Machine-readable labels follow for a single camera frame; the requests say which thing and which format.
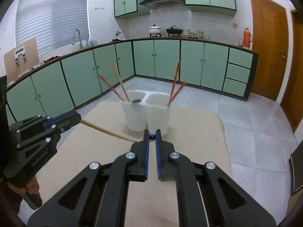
tiled floor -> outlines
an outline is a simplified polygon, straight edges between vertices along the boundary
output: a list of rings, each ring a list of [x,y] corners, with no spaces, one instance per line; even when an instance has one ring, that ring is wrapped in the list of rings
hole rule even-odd
[[[125,88],[169,93],[171,85],[136,77],[127,81]],[[116,90],[122,93],[121,86]],[[119,101],[119,98],[109,92],[78,112],[85,117],[103,100]],[[220,116],[234,180],[273,215],[277,224],[280,223],[285,217],[290,196],[288,159],[297,142],[279,104],[253,93],[245,102],[186,86],[172,105],[214,110]],[[69,133],[63,133],[57,147]],[[23,202],[19,216],[27,222],[32,212]]]

chopstick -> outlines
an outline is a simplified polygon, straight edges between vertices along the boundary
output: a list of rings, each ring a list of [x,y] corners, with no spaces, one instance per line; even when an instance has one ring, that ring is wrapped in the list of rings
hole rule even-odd
[[[176,96],[179,94],[179,92],[182,90],[182,88],[186,85],[186,82],[183,81],[181,86],[178,88],[178,90],[176,91],[176,93],[173,95],[172,99],[169,101],[169,103],[167,104],[167,106],[169,106],[172,101],[176,98]]]
[[[178,72],[179,72],[179,69],[180,69],[180,65],[181,65],[181,62],[178,62],[177,69],[176,69],[176,72],[175,72],[174,82],[172,84],[172,90],[171,90],[171,94],[170,94],[170,97],[169,97],[169,101],[167,102],[167,106],[170,105],[170,102],[172,100],[172,96],[173,96],[173,93],[174,93],[174,90],[175,90],[175,85],[176,85],[177,75],[178,75]]]
[[[114,68],[114,70],[115,70],[115,73],[116,73],[116,76],[117,76],[117,78],[118,78],[118,80],[119,80],[119,83],[120,83],[120,85],[121,85],[121,87],[122,87],[122,89],[123,89],[123,92],[124,92],[124,94],[125,94],[125,96],[126,96],[126,99],[127,99],[128,102],[130,102],[129,97],[128,97],[128,94],[126,93],[126,90],[125,90],[125,88],[124,88],[124,85],[123,85],[123,83],[122,83],[122,80],[121,80],[121,78],[120,78],[120,75],[119,75],[119,72],[118,72],[118,69],[117,69],[116,65],[113,65],[113,68]]]
[[[122,98],[122,96],[115,90],[113,86],[111,86],[104,77],[100,75],[100,78],[103,80],[103,82],[120,98],[121,101],[125,102],[125,100]]]
[[[106,129],[102,128],[102,127],[99,127],[99,126],[97,126],[97,125],[95,125],[95,124],[93,124],[93,123],[91,123],[91,122],[86,121],[86,120],[81,120],[80,123],[81,123],[81,124],[84,124],[84,125],[86,125],[86,126],[89,126],[89,127],[93,128],[93,129],[96,129],[96,130],[98,130],[98,131],[101,131],[101,132],[103,132],[103,133],[106,133],[106,134],[108,134],[108,135],[112,135],[112,136],[114,136],[114,137],[123,139],[123,140],[125,140],[125,141],[134,142],[134,143],[138,142],[138,141],[136,141],[136,140],[129,139],[129,138],[125,137],[125,136],[122,136],[122,135],[113,133],[113,132],[111,132],[111,131],[109,131],[109,130],[106,130]]]

white blind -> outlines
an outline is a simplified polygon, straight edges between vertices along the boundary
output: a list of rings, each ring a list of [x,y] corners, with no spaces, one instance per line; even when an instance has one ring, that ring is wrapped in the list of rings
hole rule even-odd
[[[87,0],[19,1],[16,45],[35,37],[38,53],[43,54],[71,44],[75,29],[79,29],[81,40],[89,39]]]

sink faucet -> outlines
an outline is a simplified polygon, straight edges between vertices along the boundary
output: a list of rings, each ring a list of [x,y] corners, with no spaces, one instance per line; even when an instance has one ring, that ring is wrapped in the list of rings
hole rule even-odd
[[[72,45],[75,45],[75,34],[76,34],[76,31],[78,31],[78,33],[79,33],[80,49],[83,49],[83,46],[82,46],[82,43],[81,43],[81,35],[80,35],[80,31],[79,31],[78,29],[76,29],[76,30],[74,31],[74,40],[73,40]]]

beige tabletop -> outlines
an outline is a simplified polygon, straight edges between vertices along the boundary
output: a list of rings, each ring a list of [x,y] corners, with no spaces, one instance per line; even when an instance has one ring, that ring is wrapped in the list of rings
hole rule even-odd
[[[144,132],[132,132],[125,125],[118,102],[100,102],[85,117],[105,129],[142,140]],[[171,108],[170,128],[163,140],[192,162],[216,163],[232,178],[224,127],[214,111],[200,108]],[[38,179],[43,202],[50,199],[90,162],[113,162],[130,151],[132,143],[78,124],[58,153],[42,169]],[[160,182],[157,176],[155,142],[150,142],[148,180],[130,182],[125,227],[179,226],[175,182]]]

